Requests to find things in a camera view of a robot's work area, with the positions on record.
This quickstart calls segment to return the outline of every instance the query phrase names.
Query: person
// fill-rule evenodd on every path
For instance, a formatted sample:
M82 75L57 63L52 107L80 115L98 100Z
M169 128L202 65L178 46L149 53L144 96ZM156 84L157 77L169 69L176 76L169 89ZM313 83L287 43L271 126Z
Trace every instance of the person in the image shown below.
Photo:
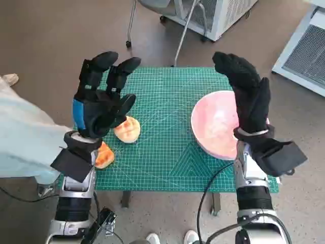
M19 77L17 74L6 74L2 76L2 79L9 85L13 86L19 81Z
M19 97L10 88L18 80L16 74L0 76L0 177L34 176L49 185L60 174L50 165L66 147L63 137L71 128Z
M185 234L184 237L184 244L198 244L199 243L199 236L198 234L193 231L189 230ZM145 240L135 240L131 242L130 244L160 244L159 236L156 233L151 233L147 236Z

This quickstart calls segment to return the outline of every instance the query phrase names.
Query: green cutting mat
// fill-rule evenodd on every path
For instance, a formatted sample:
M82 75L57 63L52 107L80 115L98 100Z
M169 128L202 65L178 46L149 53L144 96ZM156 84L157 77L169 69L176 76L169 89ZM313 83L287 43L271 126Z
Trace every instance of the green cutting mat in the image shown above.
M139 120L140 137L135 144L124 144L110 131L104 141L114 151L115 162L97 171L96 188L203 191L214 172L229 161L215 159L198 146L191 131L191 112L204 95L229 89L227 78L213 68L136 69L122 91L137 95L129 115ZM278 191L275 179L270 186ZM219 175L210 190L235 191L232 167Z

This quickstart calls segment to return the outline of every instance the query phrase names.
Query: pink bowl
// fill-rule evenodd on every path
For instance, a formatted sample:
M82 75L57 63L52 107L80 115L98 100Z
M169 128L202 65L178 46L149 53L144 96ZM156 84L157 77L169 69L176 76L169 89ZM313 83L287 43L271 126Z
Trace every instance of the pink bowl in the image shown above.
M233 129L238 125L233 91L207 94L192 111L191 126L198 144L206 153L218 159L235 159L237 139L233 136Z

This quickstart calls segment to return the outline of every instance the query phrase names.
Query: gray floor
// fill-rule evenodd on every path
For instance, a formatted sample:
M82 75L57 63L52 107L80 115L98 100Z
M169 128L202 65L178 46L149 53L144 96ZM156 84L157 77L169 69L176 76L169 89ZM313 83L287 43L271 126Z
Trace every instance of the gray floor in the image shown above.
M23 98L48 112L59 124L72 125L71 99L76 91L84 58L115 50L120 60L142 58L143 66L168 66L182 28L159 22L159 16L138 7L132 33L133 50L125 48L131 0L11 0L1 2L0 73L18 73L14 86ZM179 57L180 66L212 66L214 51L233 52L256 65L270 77L272 104L270 119L277 137L293 138L309 162L292 177L285 177L280 193L274 196L278 213L294 243L325 243L325 164L322 149L325 100L309 90L270 75L284 45L308 5L298 0L260 0L247 20L241 20L212 44L199 42L189 32ZM31 179L1 180L15 194L34 196ZM101 192L101 205L118 213L116 232L125 243L155 231L162 243L181 243L188 229L196 229L199 193L138 192L129 210L119 207L121 192ZM43 243L55 202L24 204L1 194L1 243ZM220 216L208 214L211 199L202 214L203 236L236 221L234 194L223 194ZM233 243L235 232L224 234L218 243ZM118 243L110 238L107 243Z

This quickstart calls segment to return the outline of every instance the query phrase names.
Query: orange food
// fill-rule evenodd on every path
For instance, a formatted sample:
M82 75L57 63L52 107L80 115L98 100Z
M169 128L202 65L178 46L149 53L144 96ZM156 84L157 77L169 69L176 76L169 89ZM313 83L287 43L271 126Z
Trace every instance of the orange food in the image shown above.
M114 161L114 153L112 150L102 142L102 146L98 149L98 156L96 158L95 167L97 169L104 169Z
M126 117L126 121L114 128L115 136L125 143L135 142L140 135L140 123L135 118Z

